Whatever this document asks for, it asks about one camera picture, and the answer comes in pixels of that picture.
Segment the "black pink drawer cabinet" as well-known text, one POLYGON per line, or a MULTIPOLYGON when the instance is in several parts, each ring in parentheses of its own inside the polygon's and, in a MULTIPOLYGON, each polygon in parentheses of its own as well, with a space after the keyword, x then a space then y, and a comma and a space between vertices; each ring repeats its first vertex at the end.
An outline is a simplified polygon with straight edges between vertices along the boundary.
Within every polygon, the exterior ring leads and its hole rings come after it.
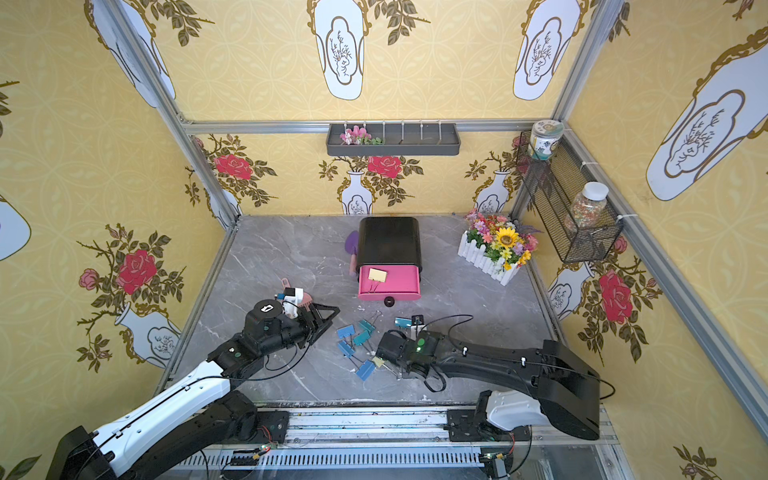
POLYGON ((421 298, 423 269, 420 229, 415 217, 366 217, 359 223, 358 298, 397 301, 421 298), (384 283, 368 279, 370 267, 388 272, 384 283))

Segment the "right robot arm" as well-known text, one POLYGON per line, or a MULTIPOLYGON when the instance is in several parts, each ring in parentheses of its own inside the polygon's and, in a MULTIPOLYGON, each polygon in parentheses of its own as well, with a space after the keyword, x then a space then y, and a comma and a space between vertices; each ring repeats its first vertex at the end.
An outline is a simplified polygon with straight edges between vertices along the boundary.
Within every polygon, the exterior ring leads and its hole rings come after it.
POLYGON ((572 437, 600 438, 600 376, 562 343, 505 349, 422 331, 416 339, 387 332, 376 356, 408 377, 466 378, 499 389, 481 394, 480 420, 502 431, 551 425, 572 437))

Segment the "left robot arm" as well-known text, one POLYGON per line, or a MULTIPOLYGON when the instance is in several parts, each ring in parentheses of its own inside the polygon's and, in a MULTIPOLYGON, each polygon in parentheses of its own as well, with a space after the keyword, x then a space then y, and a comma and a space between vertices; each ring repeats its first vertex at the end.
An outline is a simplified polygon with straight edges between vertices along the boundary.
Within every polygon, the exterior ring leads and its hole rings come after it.
POLYGON ((339 313, 309 303, 289 317, 278 300, 258 302, 240 332, 167 390, 93 432, 79 426, 67 433, 48 478, 155 479, 211 444, 254 439, 264 430, 240 386, 258 381, 269 355, 314 344, 339 313))

